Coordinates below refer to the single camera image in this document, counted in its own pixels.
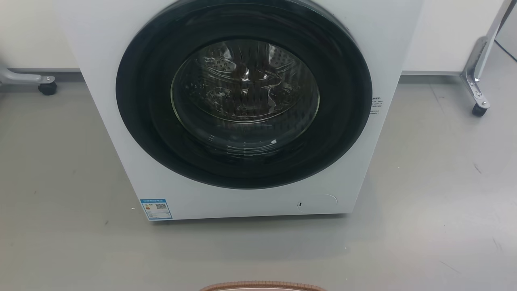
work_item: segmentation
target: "gray floor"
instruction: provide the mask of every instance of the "gray floor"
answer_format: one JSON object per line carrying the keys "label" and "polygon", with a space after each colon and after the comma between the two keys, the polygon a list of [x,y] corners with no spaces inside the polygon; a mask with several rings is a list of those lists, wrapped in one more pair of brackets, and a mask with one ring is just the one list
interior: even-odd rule
{"label": "gray floor", "polygon": [[150,223],[84,83],[0,89],[0,289],[517,289],[517,64],[402,78],[354,213]]}

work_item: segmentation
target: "metal bracket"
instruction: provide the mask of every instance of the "metal bracket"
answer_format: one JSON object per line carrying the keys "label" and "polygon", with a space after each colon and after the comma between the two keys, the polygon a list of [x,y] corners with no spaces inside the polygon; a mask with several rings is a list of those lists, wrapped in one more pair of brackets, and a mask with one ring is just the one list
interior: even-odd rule
{"label": "metal bracket", "polygon": [[480,37],[470,57],[468,58],[465,69],[461,73],[461,79],[467,86],[470,94],[476,101],[477,105],[483,109],[489,109],[490,103],[485,98],[481,90],[479,89],[478,82],[480,78],[480,67],[482,66],[483,58],[486,57],[489,49],[489,39],[486,36]]}
{"label": "metal bracket", "polygon": [[52,76],[18,74],[0,67],[0,84],[49,84],[55,80]]}

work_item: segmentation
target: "brown object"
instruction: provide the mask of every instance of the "brown object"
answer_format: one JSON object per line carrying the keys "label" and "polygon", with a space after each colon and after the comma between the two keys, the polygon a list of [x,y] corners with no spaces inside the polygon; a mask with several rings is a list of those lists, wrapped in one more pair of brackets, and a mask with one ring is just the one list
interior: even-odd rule
{"label": "brown object", "polygon": [[253,291],[325,291],[324,289],[313,285],[276,281],[228,282],[210,285],[201,289],[201,291],[247,291],[252,288]]}

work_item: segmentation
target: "white washing machine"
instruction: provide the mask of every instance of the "white washing machine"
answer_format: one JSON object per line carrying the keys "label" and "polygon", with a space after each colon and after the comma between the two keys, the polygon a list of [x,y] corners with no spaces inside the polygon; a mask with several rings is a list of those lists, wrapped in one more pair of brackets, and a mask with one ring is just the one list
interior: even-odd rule
{"label": "white washing machine", "polygon": [[352,212],[421,0],[56,0],[149,220]]}

